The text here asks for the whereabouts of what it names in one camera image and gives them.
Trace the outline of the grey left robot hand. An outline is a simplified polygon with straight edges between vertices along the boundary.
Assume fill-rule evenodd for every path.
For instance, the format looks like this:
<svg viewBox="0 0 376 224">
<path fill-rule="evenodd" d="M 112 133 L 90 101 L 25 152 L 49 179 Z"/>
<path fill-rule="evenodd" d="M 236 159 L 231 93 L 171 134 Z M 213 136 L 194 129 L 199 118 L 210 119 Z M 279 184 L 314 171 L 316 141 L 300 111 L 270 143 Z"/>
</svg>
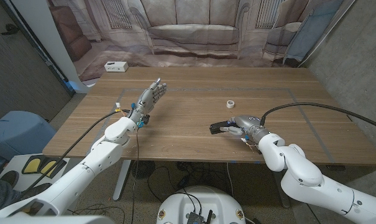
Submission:
<svg viewBox="0 0 376 224">
<path fill-rule="evenodd" d="M 158 78 L 143 91 L 127 117 L 137 123 L 154 109 L 154 105 L 166 91 L 167 84 L 161 83 L 161 79 Z"/>
</svg>

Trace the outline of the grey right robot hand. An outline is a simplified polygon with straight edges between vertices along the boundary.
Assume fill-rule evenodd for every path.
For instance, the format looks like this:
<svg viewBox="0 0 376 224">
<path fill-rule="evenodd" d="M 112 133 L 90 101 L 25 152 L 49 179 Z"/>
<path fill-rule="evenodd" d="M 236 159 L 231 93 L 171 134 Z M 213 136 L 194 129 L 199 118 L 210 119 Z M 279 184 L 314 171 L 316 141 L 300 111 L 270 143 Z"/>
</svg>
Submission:
<svg viewBox="0 0 376 224">
<path fill-rule="evenodd" d="M 248 136 L 253 142 L 258 143 L 264 136 L 270 132 L 265 127 L 260 125 L 260 119 L 255 116 L 240 115 L 232 117 L 229 122 L 235 126 L 223 126 L 219 129 L 224 132 L 229 132 L 235 136 Z"/>
</svg>

